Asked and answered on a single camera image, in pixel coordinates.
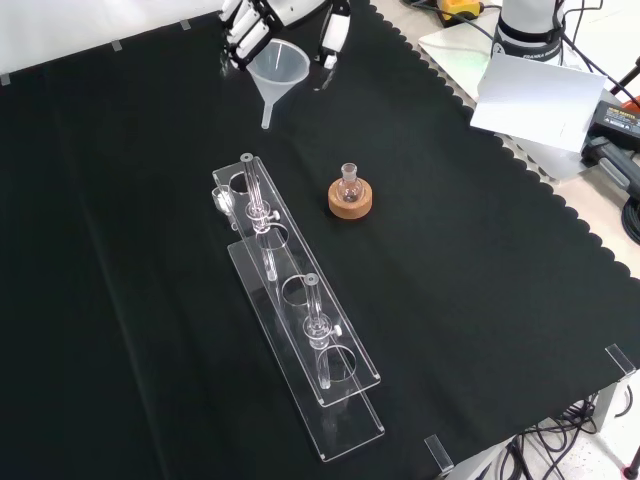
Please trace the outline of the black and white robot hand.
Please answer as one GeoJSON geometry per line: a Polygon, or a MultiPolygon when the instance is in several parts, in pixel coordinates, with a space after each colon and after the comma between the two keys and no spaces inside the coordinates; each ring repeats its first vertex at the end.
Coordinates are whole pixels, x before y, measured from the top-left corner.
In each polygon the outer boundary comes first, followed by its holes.
{"type": "Polygon", "coordinates": [[[327,14],[316,62],[331,72],[336,67],[350,29],[351,5],[348,1],[225,1],[218,12],[223,28],[224,53],[233,67],[244,70],[276,34],[303,24],[323,10],[327,14]]]}

